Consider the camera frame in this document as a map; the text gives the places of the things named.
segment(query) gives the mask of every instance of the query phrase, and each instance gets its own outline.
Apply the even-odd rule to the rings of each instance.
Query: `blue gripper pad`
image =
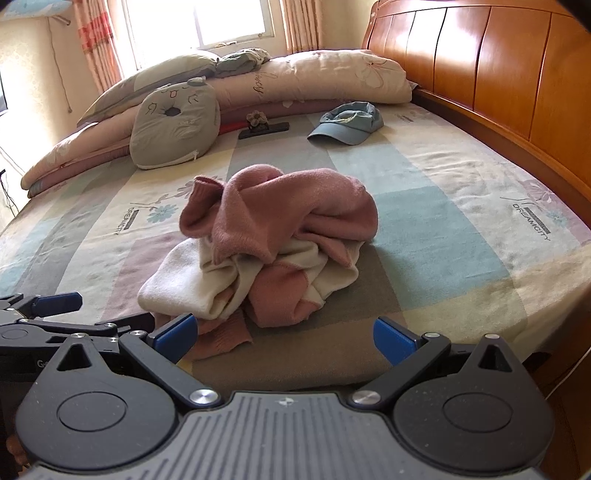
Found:
[[[160,355],[177,363],[197,342],[197,319],[182,315],[148,335],[148,345]]]
[[[61,313],[77,312],[81,307],[82,296],[78,292],[72,292],[39,297],[33,303],[31,312],[35,317],[52,317]]]
[[[417,351],[413,339],[379,318],[374,322],[374,345],[392,365],[399,364]]]

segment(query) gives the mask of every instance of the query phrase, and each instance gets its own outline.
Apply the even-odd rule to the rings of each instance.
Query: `baseball cap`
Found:
[[[324,135],[347,145],[359,145],[383,126],[382,114],[371,103],[351,102],[322,115],[320,125],[308,139]]]

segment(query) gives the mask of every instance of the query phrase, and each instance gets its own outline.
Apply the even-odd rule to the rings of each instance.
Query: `wooden bed frame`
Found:
[[[380,0],[363,47],[591,227],[591,34],[558,2]]]

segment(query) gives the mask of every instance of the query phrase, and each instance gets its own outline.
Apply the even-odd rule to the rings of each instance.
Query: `floral print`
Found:
[[[174,212],[178,210],[176,205],[162,205],[161,207],[150,208],[150,214],[148,215],[149,223],[164,222],[171,218]]]
[[[537,180],[526,180],[520,182],[527,195],[536,202],[558,204],[558,197],[546,185]]]
[[[546,215],[556,224],[563,228],[568,228],[570,225],[569,219],[567,219],[561,212],[556,210],[546,211]]]
[[[182,187],[177,189],[178,193],[175,195],[175,197],[178,197],[178,198],[185,197],[186,199],[188,199],[189,196],[191,195],[192,191],[193,191],[193,182],[188,181],[185,185],[183,185]]]
[[[367,55],[365,59],[365,66],[355,76],[364,82],[368,87],[381,88],[384,86],[384,74],[389,70],[393,70],[387,66],[388,59],[375,60],[374,56]]]

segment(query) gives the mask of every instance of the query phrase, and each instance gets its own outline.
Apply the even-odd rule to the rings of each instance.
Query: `bed sheet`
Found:
[[[35,197],[0,236],[0,294],[79,291],[94,323],[139,311],[135,297],[184,238],[179,214],[192,178],[226,180],[267,163],[288,173],[327,167],[357,177],[379,213],[359,279],[299,325],[260,329],[253,344],[193,363],[221,391],[366,381],[388,368],[372,324],[388,315],[454,342],[503,335],[521,359],[538,349],[591,286],[591,232],[545,185],[470,135],[412,104],[380,106],[385,126],[350,147],[287,132],[221,135],[194,161],[137,170],[129,157]]]

